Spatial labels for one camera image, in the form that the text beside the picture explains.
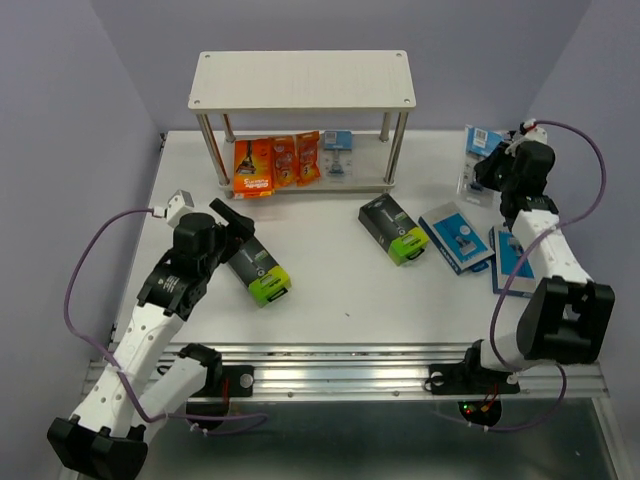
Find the blue blister razor pack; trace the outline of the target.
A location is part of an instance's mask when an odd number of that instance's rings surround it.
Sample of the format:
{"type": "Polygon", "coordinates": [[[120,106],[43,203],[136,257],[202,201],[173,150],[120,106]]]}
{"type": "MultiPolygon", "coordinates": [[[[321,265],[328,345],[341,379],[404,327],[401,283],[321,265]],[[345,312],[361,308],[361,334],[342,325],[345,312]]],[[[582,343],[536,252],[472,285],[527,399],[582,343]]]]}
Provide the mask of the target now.
{"type": "Polygon", "coordinates": [[[492,208],[495,192],[482,187],[475,180],[475,166],[488,157],[499,143],[505,139],[505,131],[488,130],[466,125],[463,149],[463,163],[458,178],[458,196],[476,206],[492,208]]]}
{"type": "Polygon", "coordinates": [[[332,181],[352,175],[353,134],[350,130],[325,130],[322,134],[322,165],[332,181]]]}

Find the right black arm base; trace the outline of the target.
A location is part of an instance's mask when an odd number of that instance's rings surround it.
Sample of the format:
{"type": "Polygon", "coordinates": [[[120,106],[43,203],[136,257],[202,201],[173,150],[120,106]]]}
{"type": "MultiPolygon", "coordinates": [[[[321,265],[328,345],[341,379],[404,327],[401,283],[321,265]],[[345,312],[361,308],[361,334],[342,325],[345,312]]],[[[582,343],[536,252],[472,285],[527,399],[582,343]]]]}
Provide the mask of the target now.
{"type": "Polygon", "coordinates": [[[509,382],[508,372],[481,366],[481,343],[474,342],[458,363],[430,364],[424,388],[434,395],[518,394],[519,383],[509,382]]]}

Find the orange razor bag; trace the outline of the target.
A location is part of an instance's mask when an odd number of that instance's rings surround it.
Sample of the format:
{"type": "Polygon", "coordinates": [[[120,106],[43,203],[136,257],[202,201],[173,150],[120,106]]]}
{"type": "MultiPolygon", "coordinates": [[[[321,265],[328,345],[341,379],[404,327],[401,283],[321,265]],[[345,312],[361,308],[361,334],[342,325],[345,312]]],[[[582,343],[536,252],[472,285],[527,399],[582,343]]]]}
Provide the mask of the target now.
{"type": "Polygon", "coordinates": [[[321,177],[318,166],[319,132],[311,131],[296,135],[299,173],[297,186],[309,185],[321,177]]]}
{"type": "Polygon", "coordinates": [[[276,189],[284,188],[297,180],[298,158],[293,136],[271,139],[273,152],[273,180],[276,189]]]}

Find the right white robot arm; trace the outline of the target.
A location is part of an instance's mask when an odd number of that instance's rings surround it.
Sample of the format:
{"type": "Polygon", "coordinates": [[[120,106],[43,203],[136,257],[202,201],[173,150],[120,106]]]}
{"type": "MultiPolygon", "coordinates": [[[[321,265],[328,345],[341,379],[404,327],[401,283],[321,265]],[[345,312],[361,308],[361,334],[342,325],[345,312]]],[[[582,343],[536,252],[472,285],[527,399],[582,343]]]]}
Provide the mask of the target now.
{"type": "Polygon", "coordinates": [[[563,234],[559,210],[544,193],[554,164],[554,150],[542,142],[503,141],[474,168],[483,187],[500,193],[500,212],[536,288],[514,332],[476,342],[479,356],[461,364],[461,381],[472,390],[491,384],[496,371],[545,362],[588,365],[599,356],[615,294],[581,267],[563,234]]]}

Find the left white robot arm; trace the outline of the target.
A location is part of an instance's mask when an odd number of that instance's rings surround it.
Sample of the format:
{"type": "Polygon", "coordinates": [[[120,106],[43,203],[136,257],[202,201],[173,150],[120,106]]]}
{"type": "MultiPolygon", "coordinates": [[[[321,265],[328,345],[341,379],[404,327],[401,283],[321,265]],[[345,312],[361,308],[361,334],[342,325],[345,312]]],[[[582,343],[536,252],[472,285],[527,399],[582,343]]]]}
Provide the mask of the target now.
{"type": "Polygon", "coordinates": [[[49,444],[66,468],[94,479],[134,479],[168,419],[184,419],[206,433],[233,421],[228,406],[217,416],[180,410],[196,393],[218,393],[228,403],[231,382],[214,349],[188,344],[157,382],[149,381],[205,296],[215,269],[254,236],[252,219],[220,199],[210,207],[211,213],[201,213],[192,202],[171,202],[153,210],[171,226],[172,245],[146,277],[118,347],[102,352],[107,364],[91,391],[69,417],[55,418],[48,429],[49,444]]]}

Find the orange razor bag top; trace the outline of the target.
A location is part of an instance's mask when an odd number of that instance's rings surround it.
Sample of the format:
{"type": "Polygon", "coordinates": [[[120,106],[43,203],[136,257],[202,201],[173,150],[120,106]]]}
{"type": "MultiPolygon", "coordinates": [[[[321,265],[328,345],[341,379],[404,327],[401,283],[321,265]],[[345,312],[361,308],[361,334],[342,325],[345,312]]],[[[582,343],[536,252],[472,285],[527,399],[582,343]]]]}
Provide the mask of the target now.
{"type": "Polygon", "coordinates": [[[297,186],[309,185],[321,177],[318,166],[319,132],[311,131],[296,135],[299,173],[297,186]]]}

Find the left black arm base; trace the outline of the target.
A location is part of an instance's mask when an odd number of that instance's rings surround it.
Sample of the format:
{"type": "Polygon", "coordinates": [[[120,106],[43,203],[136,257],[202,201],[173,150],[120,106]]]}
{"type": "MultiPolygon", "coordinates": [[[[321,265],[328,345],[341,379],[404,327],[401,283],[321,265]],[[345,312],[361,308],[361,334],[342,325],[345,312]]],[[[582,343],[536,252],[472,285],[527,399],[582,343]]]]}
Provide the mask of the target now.
{"type": "Polygon", "coordinates": [[[252,365],[228,365],[220,352],[196,343],[182,348],[178,356],[191,358],[206,369],[204,384],[193,398],[249,398],[253,395],[255,368],[252,365]]]}

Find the orange razor bag bottom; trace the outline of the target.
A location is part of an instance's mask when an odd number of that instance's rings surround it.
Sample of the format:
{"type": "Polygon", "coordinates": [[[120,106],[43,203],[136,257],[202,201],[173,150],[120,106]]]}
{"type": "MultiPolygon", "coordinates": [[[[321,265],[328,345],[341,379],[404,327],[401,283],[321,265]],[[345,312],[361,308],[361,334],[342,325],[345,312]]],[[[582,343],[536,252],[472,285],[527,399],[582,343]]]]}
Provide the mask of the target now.
{"type": "Polygon", "coordinates": [[[298,158],[293,136],[271,139],[273,152],[273,180],[276,189],[284,188],[297,180],[298,158]]]}

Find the black green razor box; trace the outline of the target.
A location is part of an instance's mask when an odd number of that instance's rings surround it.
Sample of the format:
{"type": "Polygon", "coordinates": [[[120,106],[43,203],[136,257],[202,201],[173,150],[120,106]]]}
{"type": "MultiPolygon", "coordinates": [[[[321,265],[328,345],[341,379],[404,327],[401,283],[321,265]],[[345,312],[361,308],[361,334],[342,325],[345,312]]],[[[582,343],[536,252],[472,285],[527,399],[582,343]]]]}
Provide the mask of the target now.
{"type": "Polygon", "coordinates": [[[358,220],[397,266],[417,259],[429,241],[425,231],[389,193],[363,205],[358,220]]]}
{"type": "Polygon", "coordinates": [[[255,236],[236,236],[234,244],[237,251],[231,255],[227,265],[258,307],[262,308],[289,292],[292,287],[289,274],[255,236]]]}

